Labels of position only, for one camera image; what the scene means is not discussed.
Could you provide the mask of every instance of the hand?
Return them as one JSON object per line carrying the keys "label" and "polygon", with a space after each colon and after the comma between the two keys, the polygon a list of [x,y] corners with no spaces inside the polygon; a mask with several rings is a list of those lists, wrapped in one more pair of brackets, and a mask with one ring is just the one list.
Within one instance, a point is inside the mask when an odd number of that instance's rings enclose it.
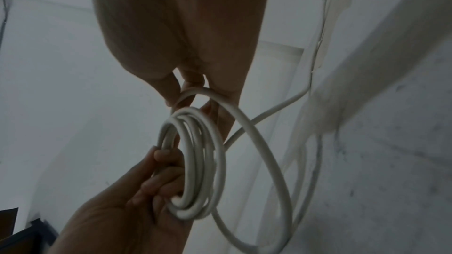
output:
{"label": "hand", "polygon": [[[121,65],[174,106],[181,90],[209,87],[238,104],[266,0],[93,0],[107,46]],[[179,85],[173,70],[179,69]],[[189,106],[189,98],[177,108]],[[227,137],[234,119],[203,109]]]}
{"label": "hand", "polygon": [[[162,176],[167,173],[162,171],[150,178],[157,168],[168,165],[166,162],[182,167],[166,169],[170,173],[176,170],[174,176]],[[183,174],[181,162],[180,151],[158,155],[156,148],[152,148],[122,178],[76,211],[49,253],[182,253],[192,222],[172,216],[163,197],[156,195],[162,193],[170,198],[183,191],[184,184],[178,179]],[[152,196],[142,192],[137,196],[140,189]]]}

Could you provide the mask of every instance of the electrical wire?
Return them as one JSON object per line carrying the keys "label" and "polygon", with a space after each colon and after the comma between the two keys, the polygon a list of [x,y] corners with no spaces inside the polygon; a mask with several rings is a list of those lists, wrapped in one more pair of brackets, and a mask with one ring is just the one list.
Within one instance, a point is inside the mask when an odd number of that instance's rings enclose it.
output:
{"label": "electrical wire", "polygon": [[[312,58],[311,69],[313,68],[315,57],[323,37],[327,1],[324,0],[323,4],[322,29]],[[208,88],[193,88],[183,92],[178,102],[193,95],[205,95],[228,111],[242,128],[235,132],[223,144],[216,124],[199,109],[185,107],[175,112],[172,111],[172,115],[163,123],[160,129],[157,146],[161,149],[172,148],[174,139],[179,134],[181,149],[184,154],[185,185],[182,197],[174,197],[167,203],[169,211],[181,220],[202,219],[212,214],[218,228],[226,239],[244,253],[275,254],[281,252],[290,240],[295,228],[301,222],[309,206],[318,179],[321,158],[317,158],[316,172],[311,178],[308,195],[294,220],[292,201],[283,173],[268,144],[255,125],[302,98],[310,90],[311,83],[312,76],[310,77],[307,88],[252,120],[237,106],[231,104],[226,98]],[[253,141],[268,168],[280,202],[281,218],[279,221],[282,227],[281,231],[276,234],[275,242],[271,245],[257,246],[239,240],[226,227],[217,211],[217,205],[221,199],[226,180],[226,151],[244,133],[247,133]],[[305,153],[303,152],[304,155],[300,158],[303,164],[306,163]]]}

